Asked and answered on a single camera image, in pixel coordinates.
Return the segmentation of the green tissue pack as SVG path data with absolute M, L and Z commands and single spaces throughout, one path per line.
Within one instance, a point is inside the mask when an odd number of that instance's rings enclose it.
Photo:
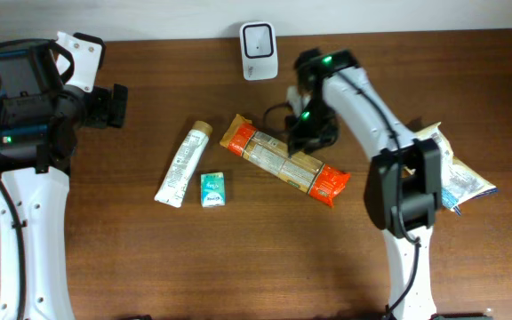
M 201 175 L 201 205 L 203 208 L 226 204 L 225 179 L 222 172 Z

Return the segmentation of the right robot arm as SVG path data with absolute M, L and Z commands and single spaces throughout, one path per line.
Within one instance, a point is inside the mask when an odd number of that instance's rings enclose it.
M 364 206 L 386 245 L 391 285 L 384 317 L 435 319 L 429 246 L 442 206 L 439 147 L 397 119 L 351 51 L 304 51 L 294 70 L 289 155 L 329 147 L 340 123 L 349 128 L 370 162 Z

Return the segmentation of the orange spaghetti pack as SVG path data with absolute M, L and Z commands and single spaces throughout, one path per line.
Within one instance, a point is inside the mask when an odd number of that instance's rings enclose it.
M 258 130 L 252 121 L 237 115 L 220 140 L 222 147 L 316 200 L 333 206 L 350 175 L 298 152 L 288 154 L 287 145 Z

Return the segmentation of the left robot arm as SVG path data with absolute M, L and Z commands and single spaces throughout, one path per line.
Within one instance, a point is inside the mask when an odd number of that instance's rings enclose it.
M 0 43 L 0 318 L 71 319 L 65 211 L 79 129 L 124 125 L 128 90 L 96 85 L 96 36 Z

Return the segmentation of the yellow white snack bag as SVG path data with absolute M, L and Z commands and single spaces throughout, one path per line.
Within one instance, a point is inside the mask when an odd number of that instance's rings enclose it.
M 490 181 L 464 164 L 454 155 L 450 141 L 432 124 L 415 133 L 419 140 L 432 139 L 440 149 L 443 207 L 461 216 L 460 205 L 468 200 L 498 192 Z

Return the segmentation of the white tube gold cap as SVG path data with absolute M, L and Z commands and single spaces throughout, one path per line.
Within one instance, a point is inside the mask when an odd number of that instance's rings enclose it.
M 180 208 L 186 194 L 188 183 L 195 172 L 199 160 L 206 148 L 212 127 L 203 121 L 195 121 L 184 141 L 181 142 L 171 165 L 165 174 L 155 200 Z

